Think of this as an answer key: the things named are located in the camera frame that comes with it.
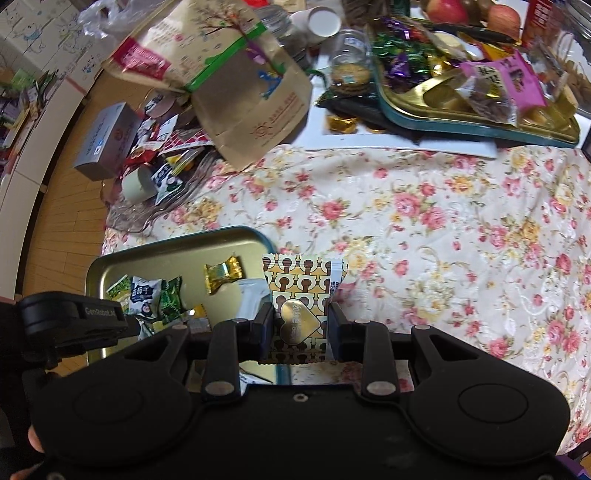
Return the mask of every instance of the screw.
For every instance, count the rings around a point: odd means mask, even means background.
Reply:
[[[234,391],[234,385],[232,385],[230,382],[226,382],[225,380],[216,380],[209,382],[205,386],[205,391],[210,395],[214,395],[215,397],[223,397],[224,395],[229,395]]]
[[[305,393],[296,393],[294,395],[294,401],[302,403],[305,401],[308,401],[308,395],[306,395]]]
[[[371,382],[367,386],[367,391],[372,395],[377,395],[378,397],[384,397],[386,395],[390,395],[396,392],[396,385],[392,382],[385,382],[385,381],[375,381]]]

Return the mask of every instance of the heart-shaped chocolate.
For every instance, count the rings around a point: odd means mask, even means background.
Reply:
[[[301,300],[289,299],[280,310],[285,321],[279,328],[279,337],[288,345],[298,345],[320,328],[320,321]]]

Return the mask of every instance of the paper bag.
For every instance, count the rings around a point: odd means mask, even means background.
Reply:
[[[130,82],[192,92],[234,167],[259,160],[304,118],[311,84],[242,0],[170,0],[103,65]]]

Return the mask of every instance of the wooden floor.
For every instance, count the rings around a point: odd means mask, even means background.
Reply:
[[[99,197],[100,182],[88,180],[72,164],[103,108],[123,101],[136,108],[148,90],[103,73],[90,91],[90,101],[68,136],[43,198],[27,258],[23,295],[49,290],[84,293],[86,271],[100,255],[106,209]],[[56,371],[67,374],[84,364],[84,357],[67,359]]]

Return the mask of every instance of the red apple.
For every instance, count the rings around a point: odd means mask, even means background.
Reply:
[[[496,4],[488,11],[488,23],[486,27],[489,30],[504,33],[518,40],[520,26],[521,17],[519,17],[519,13],[507,5]]]
[[[427,16],[435,23],[468,24],[468,13],[461,0],[431,0],[427,5]]]

